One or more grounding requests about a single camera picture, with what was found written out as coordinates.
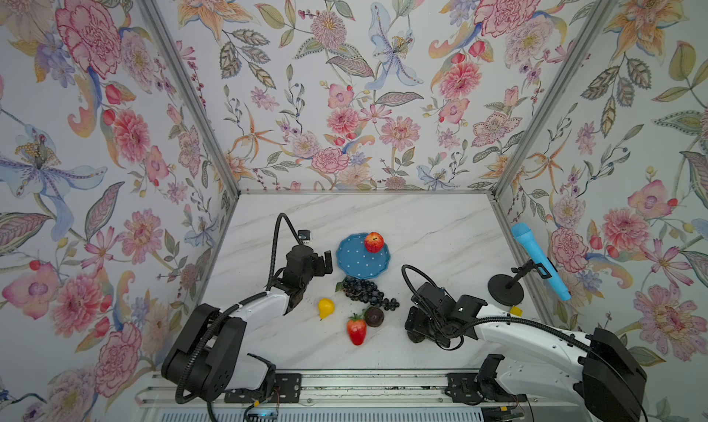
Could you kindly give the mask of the blue polka dot plate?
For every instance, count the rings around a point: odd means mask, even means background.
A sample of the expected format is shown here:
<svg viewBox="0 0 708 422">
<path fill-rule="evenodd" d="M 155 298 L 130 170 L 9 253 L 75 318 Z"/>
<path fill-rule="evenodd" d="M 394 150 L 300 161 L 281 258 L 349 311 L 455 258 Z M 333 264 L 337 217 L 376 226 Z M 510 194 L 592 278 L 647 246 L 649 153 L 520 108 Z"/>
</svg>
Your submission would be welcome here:
<svg viewBox="0 0 708 422">
<path fill-rule="evenodd" d="M 337 265 L 351 278 L 371 280 L 378 278 L 389 267 L 391 254 L 387 244 L 379 252 L 370 252 L 365 246 L 368 233 L 351 234 L 337 248 Z"/>
</svg>

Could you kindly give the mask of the black avocado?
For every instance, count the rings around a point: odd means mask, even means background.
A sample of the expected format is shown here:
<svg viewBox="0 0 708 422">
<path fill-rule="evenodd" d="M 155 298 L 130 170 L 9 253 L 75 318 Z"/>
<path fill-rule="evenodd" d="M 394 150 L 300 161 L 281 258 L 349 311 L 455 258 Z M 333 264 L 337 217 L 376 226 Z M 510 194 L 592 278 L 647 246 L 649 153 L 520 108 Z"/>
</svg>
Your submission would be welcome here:
<svg viewBox="0 0 708 422">
<path fill-rule="evenodd" d="M 419 330 L 407 330 L 407 337 L 414 344 L 420 344 L 427 338 L 427 336 Z"/>
</svg>

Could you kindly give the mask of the yellow lemon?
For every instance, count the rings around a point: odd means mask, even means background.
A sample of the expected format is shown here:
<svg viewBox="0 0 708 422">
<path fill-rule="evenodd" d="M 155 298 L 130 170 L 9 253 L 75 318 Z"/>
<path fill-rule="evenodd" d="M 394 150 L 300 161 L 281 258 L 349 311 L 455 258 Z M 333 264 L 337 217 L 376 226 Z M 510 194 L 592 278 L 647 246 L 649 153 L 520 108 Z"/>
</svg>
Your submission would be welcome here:
<svg viewBox="0 0 708 422">
<path fill-rule="evenodd" d="M 332 315 L 335 312 L 336 306 L 335 303 L 329 298 L 323 298 L 322 300 L 319 300 L 317 304 L 317 309 L 319 318 L 321 320 L 324 320 L 326 319 L 326 317 Z"/>
</svg>

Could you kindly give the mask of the red apple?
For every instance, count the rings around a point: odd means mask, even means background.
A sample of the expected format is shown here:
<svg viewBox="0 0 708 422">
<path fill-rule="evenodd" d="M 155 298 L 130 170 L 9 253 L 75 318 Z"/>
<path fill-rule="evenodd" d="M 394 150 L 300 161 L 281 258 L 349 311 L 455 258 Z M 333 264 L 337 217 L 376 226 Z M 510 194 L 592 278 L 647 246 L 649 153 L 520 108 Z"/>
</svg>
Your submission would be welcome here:
<svg viewBox="0 0 708 422">
<path fill-rule="evenodd" d="M 363 240 L 364 248 L 370 254 L 378 254 L 385 247 L 385 240 L 378 232 L 371 232 Z"/>
</svg>

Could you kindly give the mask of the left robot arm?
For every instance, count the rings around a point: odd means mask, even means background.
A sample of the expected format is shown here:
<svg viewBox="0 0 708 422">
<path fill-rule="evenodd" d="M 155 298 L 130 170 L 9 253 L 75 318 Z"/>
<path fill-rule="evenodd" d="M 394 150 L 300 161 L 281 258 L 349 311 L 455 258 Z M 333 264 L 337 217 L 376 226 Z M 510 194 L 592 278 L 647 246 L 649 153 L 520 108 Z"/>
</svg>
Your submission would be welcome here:
<svg viewBox="0 0 708 422">
<path fill-rule="evenodd" d="M 206 303 L 196 307 L 162 365 L 162 377 L 176 386 L 175 402 L 184 405 L 199 398 L 212 403 L 226 392 L 269 398 L 277 368 L 258 355 L 242 354 L 243 340 L 293 311 L 314 278 L 332 273 L 332 252 L 318 254 L 298 244 L 264 291 L 224 311 Z"/>
</svg>

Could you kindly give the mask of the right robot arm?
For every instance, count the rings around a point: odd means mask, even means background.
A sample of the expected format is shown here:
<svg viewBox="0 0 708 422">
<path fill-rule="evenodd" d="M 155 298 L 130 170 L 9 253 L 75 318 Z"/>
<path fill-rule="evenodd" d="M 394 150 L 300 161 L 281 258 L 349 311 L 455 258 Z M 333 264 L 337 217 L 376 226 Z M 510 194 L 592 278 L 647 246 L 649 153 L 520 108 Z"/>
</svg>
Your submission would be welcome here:
<svg viewBox="0 0 708 422">
<path fill-rule="evenodd" d="M 447 394 L 455 401 L 516 403 L 531 395 L 580 405 L 598 421 L 645 421 L 647 376 L 612 332 L 557 329 L 517 317 L 463 295 L 453 299 L 430 282 L 412 291 L 405 323 L 409 339 L 430 340 L 453 351 L 468 339 L 493 343 L 531 357 L 531 362 L 492 353 L 471 373 L 455 374 Z"/>
</svg>

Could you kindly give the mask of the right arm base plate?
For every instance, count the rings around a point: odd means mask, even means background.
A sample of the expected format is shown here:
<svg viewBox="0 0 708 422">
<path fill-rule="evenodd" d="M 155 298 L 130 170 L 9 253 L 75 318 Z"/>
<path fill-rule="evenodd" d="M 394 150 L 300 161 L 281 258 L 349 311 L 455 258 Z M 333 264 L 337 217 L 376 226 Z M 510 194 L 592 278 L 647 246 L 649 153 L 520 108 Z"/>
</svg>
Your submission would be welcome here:
<svg viewBox="0 0 708 422">
<path fill-rule="evenodd" d="M 478 372 L 448 373 L 444 394 L 454 403 L 479 405 L 481 403 L 516 404 L 526 402 L 524 394 L 510 394 L 494 377 Z"/>
</svg>

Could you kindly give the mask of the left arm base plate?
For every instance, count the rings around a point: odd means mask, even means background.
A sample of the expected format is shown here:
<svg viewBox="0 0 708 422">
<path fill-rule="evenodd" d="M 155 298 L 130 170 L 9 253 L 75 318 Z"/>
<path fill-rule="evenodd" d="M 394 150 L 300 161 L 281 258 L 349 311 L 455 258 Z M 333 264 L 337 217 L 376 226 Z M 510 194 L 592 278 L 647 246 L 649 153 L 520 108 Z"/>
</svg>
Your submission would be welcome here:
<svg viewBox="0 0 708 422">
<path fill-rule="evenodd" d="M 302 374 L 275 373 L 256 390 L 233 389 L 224 396 L 226 404 L 298 404 L 302 392 Z"/>
</svg>

